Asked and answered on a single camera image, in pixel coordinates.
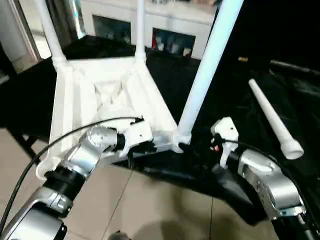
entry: black fabric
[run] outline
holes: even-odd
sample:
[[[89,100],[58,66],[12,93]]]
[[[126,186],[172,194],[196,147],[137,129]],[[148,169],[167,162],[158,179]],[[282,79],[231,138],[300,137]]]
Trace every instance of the black fabric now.
[[[11,61],[7,57],[1,43],[0,43],[0,70],[2,70],[5,74],[9,75],[9,77],[15,77],[17,75],[14,66]]]
[[[64,49],[68,59],[133,56],[131,45],[86,36]],[[147,67],[173,118],[179,122],[200,61],[147,52]],[[31,136],[49,136],[56,72],[51,59],[42,61],[11,81],[0,85],[0,123],[8,123]],[[304,156],[286,160],[269,123],[251,93],[248,80],[255,78],[294,138]],[[196,152],[164,152],[135,159],[134,168],[144,174],[227,201],[250,224],[265,215],[241,193],[228,189],[226,180],[242,185],[215,164],[219,156],[208,151],[210,127],[232,117],[239,140],[274,155],[297,178],[315,216],[320,216],[318,141],[320,135],[320,81],[276,69],[257,68],[224,58],[201,107],[192,133]]]

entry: white pole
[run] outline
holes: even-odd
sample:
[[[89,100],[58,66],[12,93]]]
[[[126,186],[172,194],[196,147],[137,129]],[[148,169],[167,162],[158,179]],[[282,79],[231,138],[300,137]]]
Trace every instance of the white pole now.
[[[135,57],[146,61],[145,52],[145,0],[137,0]]]
[[[256,81],[254,79],[250,79],[249,86],[280,142],[280,148],[283,155],[290,160],[300,158],[304,154],[304,150],[300,146],[299,142],[291,136],[290,132],[281,121],[280,117],[271,106]]]
[[[66,62],[45,0],[34,0],[52,54],[53,65]]]
[[[178,132],[182,135],[191,134],[243,1],[223,0],[221,4],[178,125]]]

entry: wall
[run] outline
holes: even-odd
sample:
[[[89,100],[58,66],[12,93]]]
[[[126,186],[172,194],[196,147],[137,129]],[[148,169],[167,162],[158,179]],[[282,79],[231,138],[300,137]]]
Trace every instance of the wall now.
[[[30,31],[36,34],[44,34],[35,0],[19,0],[19,2]]]
[[[29,54],[8,0],[0,0],[0,42],[11,62]]]

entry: beige floor tile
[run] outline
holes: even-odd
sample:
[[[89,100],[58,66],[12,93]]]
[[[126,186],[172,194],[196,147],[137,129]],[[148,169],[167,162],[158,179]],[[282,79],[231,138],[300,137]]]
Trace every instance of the beige floor tile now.
[[[25,167],[31,159],[5,129],[0,129],[0,202],[6,203]],[[33,167],[19,190],[23,194],[35,180]]]
[[[68,232],[66,233],[66,236],[64,237],[64,240],[87,240],[87,238],[78,236],[68,230]]]
[[[206,240],[211,204],[211,197],[134,172],[103,240],[118,230],[132,240]]]
[[[270,221],[250,226],[229,205],[216,198],[213,199],[211,236],[212,239],[228,240],[278,239]]]
[[[100,240],[130,173],[128,169],[115,166],[96,168],[64,221],[68,229],[85,238]]]

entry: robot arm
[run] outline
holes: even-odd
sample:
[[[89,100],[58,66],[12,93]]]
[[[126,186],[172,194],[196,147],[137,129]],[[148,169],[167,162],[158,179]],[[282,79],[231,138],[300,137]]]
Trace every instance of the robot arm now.
[[[281,168],[257,151],[240,148],[237,144],[239,134],[230,117],[215,123],[211,133],[214,138],[210,149],[222,152],[219,165],[240,175],[251,185],[272,223],[284,220],[291,225],[287,226],[287,230],[283,225],[280,229],[275,227],[276,231],[285,232],[277,232],[278,237],[292,239],[289,236],[295,232],[294,239],[316,239],[305,221],[307,210],[297,186],[283,174]]]
[[[26,201],[0,236],[0,240],[63,240],[67,226],[61,218],[97,166],[102,153],[119,151],[125,157],[132,147],[153,140],[144,120],[133,123],[124,134],[102,125],[90,128],[63,157],[46,182]]]

